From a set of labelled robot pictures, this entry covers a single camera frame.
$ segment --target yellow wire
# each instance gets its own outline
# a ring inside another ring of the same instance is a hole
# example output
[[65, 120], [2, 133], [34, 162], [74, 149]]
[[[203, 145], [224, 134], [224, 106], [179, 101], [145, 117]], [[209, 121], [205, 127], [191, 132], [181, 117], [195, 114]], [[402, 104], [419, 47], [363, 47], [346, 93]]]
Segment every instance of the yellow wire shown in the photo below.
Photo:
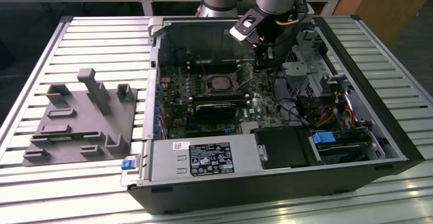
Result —
[[318, 124], [318, 126], [316, 127], [319, 127], [319, 126], [322, 126], [323, 124], [327, 124], [331, 120], [334, 120], [334, 118], [335, 118], [335, 115], [332, 114], [323, 122], [320, 122], [319, 124]]

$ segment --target black side panel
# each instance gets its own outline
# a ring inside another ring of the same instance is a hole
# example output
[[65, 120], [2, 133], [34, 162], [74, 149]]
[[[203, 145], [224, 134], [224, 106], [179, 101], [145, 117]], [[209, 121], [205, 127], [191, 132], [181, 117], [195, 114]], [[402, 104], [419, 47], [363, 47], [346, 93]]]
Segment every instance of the black side panel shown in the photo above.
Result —
[[406, 162], [375, 164], [262, 177], [223, 178], [155, 187], [131, 185], [128, 193], [149, 214], [179, 213], [351, 192], [379, 177], [390, 175], [405, 164]]
[[360, 93], [363, 94], [367, 103], [370, 104], [391, 138], [394, 139], [402, 154], [410, 160], [421, 163], [423, 161], [423, 157], [414, 146], [407, 134], [401, 128], [391, 112], [389, 111], [382, 99], [379, 98], [372, 86], [366, 80], [362, 71], [359, 70], [355, 62], [352, 61], [342, 43], [339, 42], [330, 26], [327, 25], [324, 19], [322, 17], [315, 17], [314, 21], [320, 31], [323, 32], [326, 40], [330, 42], [331, 47], [334, 49], [335, 55], [338, 56], [350, 77], [352, 78]]

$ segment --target red wire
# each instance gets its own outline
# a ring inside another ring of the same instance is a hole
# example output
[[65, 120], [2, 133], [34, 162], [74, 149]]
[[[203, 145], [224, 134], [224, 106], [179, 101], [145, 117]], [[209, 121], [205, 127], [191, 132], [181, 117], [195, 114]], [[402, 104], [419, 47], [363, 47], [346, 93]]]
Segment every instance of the red wire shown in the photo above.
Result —
[[320, 120], [323, 119], [323, 113], [324, 113], [324, 109], [326, 109], [327, 107], [330, 107], [330, 105], [324, 106], [324, 107], [322, 108], [322, 112], [319, 113], [319, 114], [322, 115], [322, 116], [319, 117]]

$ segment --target black plastic cover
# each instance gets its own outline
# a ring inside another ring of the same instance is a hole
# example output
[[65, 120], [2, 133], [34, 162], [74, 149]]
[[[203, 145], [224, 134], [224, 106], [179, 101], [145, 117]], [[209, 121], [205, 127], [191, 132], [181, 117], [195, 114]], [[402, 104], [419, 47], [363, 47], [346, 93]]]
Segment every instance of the black plastic cover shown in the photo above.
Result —
[[267, 161], [263, 169], [307, 167], [319, 165], [307, 139], [308, 130], [303, 127], [272, 127], [254, 129], [255, 142], [263, 145]]

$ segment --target sticker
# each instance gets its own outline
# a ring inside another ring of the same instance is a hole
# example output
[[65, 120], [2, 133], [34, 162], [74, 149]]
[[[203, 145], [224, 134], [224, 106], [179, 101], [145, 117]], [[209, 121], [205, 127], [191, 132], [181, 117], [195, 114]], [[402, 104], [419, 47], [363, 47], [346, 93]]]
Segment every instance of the sticker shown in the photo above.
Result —
[[189, 142], [173, 142], [173, 150], [187, 150]]
[[189, 161], [193, 177], [235, 172], [228, 142], [189, 145]]

